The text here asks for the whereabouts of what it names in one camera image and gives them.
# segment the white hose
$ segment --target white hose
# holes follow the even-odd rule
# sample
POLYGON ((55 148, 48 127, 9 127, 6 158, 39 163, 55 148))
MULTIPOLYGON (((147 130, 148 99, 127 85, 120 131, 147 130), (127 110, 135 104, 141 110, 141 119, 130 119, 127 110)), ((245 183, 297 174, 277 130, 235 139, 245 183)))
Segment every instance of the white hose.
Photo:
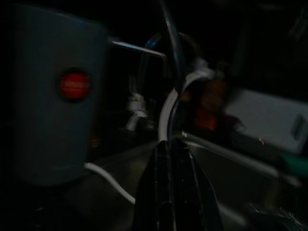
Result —
POLYGON ((85 169, 96 172, 100 176, 104 177, 125 199, 133 205, 135 204, 135 198, 125 191, 121 185, 119 185, 118 182, 116 182, 116 180, 108 172, 106 172, 106 170, 92 163, 85 163, 85 169))
POLYGON ((177 91, 175 89, 172 89, 164 103, 158 123, 158 142, 167 141, 167 127, 169 115, 171 114, 172 107, 175 104, 177 97, 177 91))

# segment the red label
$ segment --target red label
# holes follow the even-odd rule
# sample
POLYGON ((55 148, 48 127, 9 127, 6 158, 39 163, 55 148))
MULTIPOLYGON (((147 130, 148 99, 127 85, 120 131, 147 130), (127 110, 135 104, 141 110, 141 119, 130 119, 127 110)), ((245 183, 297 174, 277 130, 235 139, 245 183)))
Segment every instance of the red label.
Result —
POLYGON ((90 79, 82 73, 70 73, 62 77, 60 92, 67 99, 82 99, 90 91, 90 79))

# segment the white cable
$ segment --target white cable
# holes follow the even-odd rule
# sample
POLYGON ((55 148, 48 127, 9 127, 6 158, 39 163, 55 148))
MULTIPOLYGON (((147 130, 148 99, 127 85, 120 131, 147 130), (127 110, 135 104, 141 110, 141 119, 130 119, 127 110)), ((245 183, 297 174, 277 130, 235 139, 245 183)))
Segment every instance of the white cable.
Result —
MULTIPOLYGON (((211 79, 214 76, 214 72, 208 68, 204 68, 202 70, 198 69, 195 72, 192 72, 187 75, 186 82, 183 88, 183 92, 185 89, 194 81, 198 79, 211 79)), ((159 123, 158 123, 158 141, 167 141, 167 132, 168 132, 168 121, 169 117, 173 108, 173 105, 175 104, 178 97, 178 93, 175 89, 172 89, 170 94, 168 95, 164 106, 162 108, 162 111, 160 113, 159 117, 159 123)))
POLYGON ((127 199, 129 202, 131 202, 133 205, 135 204, 135 198, 130 195, 127 191, 125 191, 119 184, 116 182, 116 180, 103 168, 92 164, 92 163, 85 163, 85 169, 88 169, 90 171, 96 172, 100 176, 104 177, 125 199, 127 199))

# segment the stainless steel sink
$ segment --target stainless steel sink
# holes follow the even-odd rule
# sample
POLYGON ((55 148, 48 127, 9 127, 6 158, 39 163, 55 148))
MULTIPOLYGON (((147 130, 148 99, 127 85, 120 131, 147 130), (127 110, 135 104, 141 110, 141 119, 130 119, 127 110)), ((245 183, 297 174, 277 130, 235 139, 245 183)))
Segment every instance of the stainless steel sink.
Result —
MULTIPOLYGON (((281 205, 299 182, 271 166, 183 133, 192 155, 206 172, 216 191, 225 230, 242 230, 247 224, 244 205, 281 205)), ((133 196, 156 142, 103 158, 102 166, 133 196)), ((133 205, 96 174, 88 173, 67 192, 70 202, 104 231, 129 230, 133 205)))

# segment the white plastic part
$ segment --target white plastic part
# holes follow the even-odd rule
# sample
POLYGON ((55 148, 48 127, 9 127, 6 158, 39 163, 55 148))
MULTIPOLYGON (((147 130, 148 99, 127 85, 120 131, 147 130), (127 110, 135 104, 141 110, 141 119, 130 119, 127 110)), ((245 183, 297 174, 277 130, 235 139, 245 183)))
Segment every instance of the white plastic part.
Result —
POLYGON ((100 176, 104 177, 125 199, 127 199, 133 205, 135 204, 136 202, 135 198, 132 195, 130 195, 127 191, 125 191, 106 170, 92 163, 85 163, 85 169, 93 171, 99 174, 100 176))
POLYGON ((125 129, 128 131, 135 131, 139 118, 147 117, 147 114, 143 96, 136 93, 136 80, 134 76, 129 76, 129 91, 132 96, 128 99, 127 109, 133 112, 133 115, 128 120, 125 129))

